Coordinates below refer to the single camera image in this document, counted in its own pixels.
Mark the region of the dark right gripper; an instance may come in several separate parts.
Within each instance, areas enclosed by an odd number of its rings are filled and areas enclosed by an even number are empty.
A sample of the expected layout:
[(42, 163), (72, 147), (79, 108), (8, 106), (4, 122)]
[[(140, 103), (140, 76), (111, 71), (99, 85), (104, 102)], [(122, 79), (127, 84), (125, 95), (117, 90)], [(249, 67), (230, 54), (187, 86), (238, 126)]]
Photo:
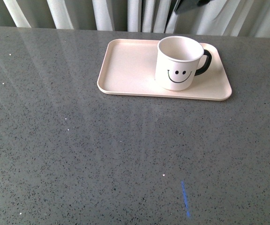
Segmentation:
[(179, 15), (203, 7), (210, 2), (211, 0), (178, 0), (173, 11), (175, 14)]

